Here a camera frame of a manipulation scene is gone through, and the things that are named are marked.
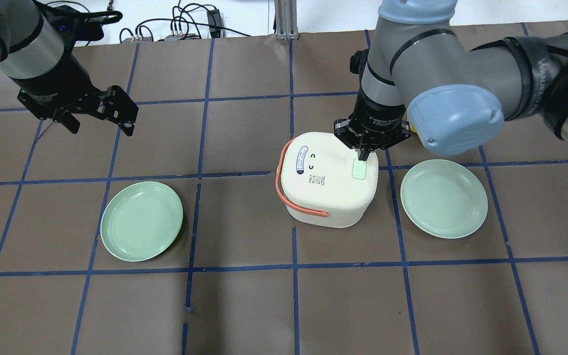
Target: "black cable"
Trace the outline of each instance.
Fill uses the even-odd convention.
[[[178,9],[179,13],[178,16],[175,16],[174,14],[174,9]],[[172,18],[183,18],[183,9],[182,7],[178,7],[178,6],[172,6]],[[171,29],[172,29],[172,25],[174,24],[174,29],[175,31],[177,31],[177,22],[176,21],[172,21],[170,22],[171,25]],[[185,33],[189,33],[190,32],[190,24],[186,23],[187,28],[185,29]],[[183,27],[181,27],[181,22],[178,22],[178,29],[183,32]]]
[[[80,2],[69,1],[69,0],[67,0],[67,1],[50,1],[50,2],[46,2],[45,5],[56,4],[56,3],[58,3],[58,2],[63,2],[63,3],[65,3],[65,4],[74,4],[74,5],[77,5],[77,6],[81,6],[81,7],[83,7],[83,9],[85,9],[88,13],[91,12],[91,10],[90,10],[88,7],[86,7],[85,5],[82,5]]]
[[[151,18],[149,20],[140,22],[140,24],[137,25],[137,27],[143,25],[144,23],[148,23],[148,22],[152,22],[152,21],[176,21],[176,20],[177,20],[176,18],[175,19],[172,19],[172,18]],[[234,32],[235,34],[239,34],[241,36],[247,36],[247,37],[251,36],[251,35],[244,34],[243,32],[240,32],[240,31],[237,31],[237,30],[229,29],[228,27],[210,25],[209,23],[189,22],[189,21],[186,21],[185,19],[179,19],[179,21],[185,22],[185,23],[192,23],[192,25],[207,26],[207,27],[210,27],[210,29],[227,30],[227,31]]]
[[[183,14],[184,14],[184,13],[187,14],[187,16],[190,17],[190,20],[192,20],[192,22],[188,22],[185,18],[183,18]],[[179,24],[179,27],[181,26],[181,20],[183,20],[183,22],[185,22],[185,24],[187,25],[187,29],[185,29],[185,34],[188,34],[188,33],[190,32],[190,31],[189,31],[189,30],[190,30],[190,27],[189,27],[189,26],[190,26],[190,23],[195,23],[194,28],[196,29],[196,34],[198,34],[198,36],[199,36],[200,38],[203,38],[203,36],[201,36],[201,30],[199,30],[199,27],[196,25],[196,22],[194,22],[194,18],[192,17],[192,15],[191,15],[190,13],[185,12],[185,11],[182,10],[182,11],[179,13],[179,16],[176,16],[175,18],[179,18],[179,20],[180,20],[179,23],[178,23],[178,24]]]
[[[142,27],[145,27],[149,32],[150,32],[150,42],[155,42],[155,38],[153,37],[153,32],[149,29],[148,26],[140,26],[140,36],[142,36],[142,39],[144,39],[144,34],[142,33]]]
[[[122,20],[122,17],[124,17],[124,15],[122,13],[120,13],[120,11],[100,11],[100,12],[95,12],[95,13],[70,13],[69,11],[63,11],[60,9],[56,9],[54,7],[42,4],[40,2],[38,2],[37,0],[33,0],[34,1],[34,5],[36,5],[36,7],[38,7],[40,10],[42,11],[49,11],[51,13],[54,14],[59,14],[61,16],[66,16],[66,17],[70,17],[70,18],[79,18],[82,20],[89,20],[90,18],[97,18],[97,17],[104,17],[104,19],[102,20],[102,25],[108,25],[111,23],[116,23],[119,22],[119,20]]]
[[[124,31],[128,31],[128,33],[131,34],[131,38],[135,37],[135,35],[133,34],[133,31],[131,31],[131,29],[122,29],[120,31],[120,43],[122,43],[122,34],[124,33]]]
[[[210,10],[210,9],[208,9],[207,7],[205,7],[205,5],[197,4],[197,3],[195,3],[195,2],[190,2],[189,4],[187,4],[187,5],[185,5],[185,6],[183,7],[183,9],[185,9],[185,12],[188,12],[188,11],[187,11],[187,7],[188,7],[188,6],[191,6],[191,5],[192,5],[192,6],[195,6],[195,8],[194,8],[194,9],[191,9],[190,11],[196,11],[196,10],[200,9],[201,7],[202,7],[203,9],[205,9],[205,11],[209,11],[209,10]]]

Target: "orange handle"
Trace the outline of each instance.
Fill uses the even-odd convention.
[[[291,144],[291,142],[293,142],[293,140],[290,140],[290,141],[288,141],[288,143],[286,143],[284,148],[282,148],[282,153],[280,154],[280,163],[278,164],[278,170],[277,170],[277,173],[275,174],[275,191],[278,192],[278,196],[280,197],[280,200],[282,200],[282,202],[284,202],[284,204],[286,204],[286,206],[291,207],[291,209],[294,209],[295,211],[298,211],[300,213],[304,213],[304,214],[307,214],[307,215],[327,217],[328,214],[327,214],[326,211],[306,209],[305,207],[298,206],[298,205],[294,204],[288,198],[286,198],[286,196],[284,196],[284,194],[282,193],[282,191],[280,189],[280,175],[282,174],[282,164],[284,164],[284,154],[286,154],[286,149]]]

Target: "green plate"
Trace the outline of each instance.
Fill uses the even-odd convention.
[[[448,160],[427,160],[411,168],[404,176],[400,198],[409,219],[440,238],[473,234],[488,213],[488,198],[479,179]]]
[[[100,235],[104,247],[124,261],[158,256],[178,235],[183,205],[168,186],[144,181],[120,191],[102,214]]]

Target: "white floor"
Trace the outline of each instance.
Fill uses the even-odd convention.
[[[192,0],[183,0],[182,6]],[[108,0],[77,0],[91,11],[103,11]],[[300,32],[338,32],[373,29],[382,0],[297,0]],[[225,26],[251,36],[273,33],[273,0],[208,0],[223,15]],[[124,14],[119,23],[104,27],[105,38],[92,44],[119,42],[119,32],[149,18],[170,18],[175,0],[115,0],[113,6]],[[79,6],[71,5],[81,11]],[[192,13],[196,22],[207,23],[204,10]],[[459,0],[451,25],[543,22],[568,20],[568,1],[563,0]],[[147,23],[155,40],[170,34],[169,22]],[[203,37],[207,28],[201,27]]]

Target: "light blue plastic cover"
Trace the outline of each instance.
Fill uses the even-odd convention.
[[[419,94],[407,108],[409,123],[436,155],[457,155],[493,139],[503,127],[497,97],[474,85],[444,85]]]
[[[378,14],[408,25],[446,22],[455,14],[457,0],[383,0]]]

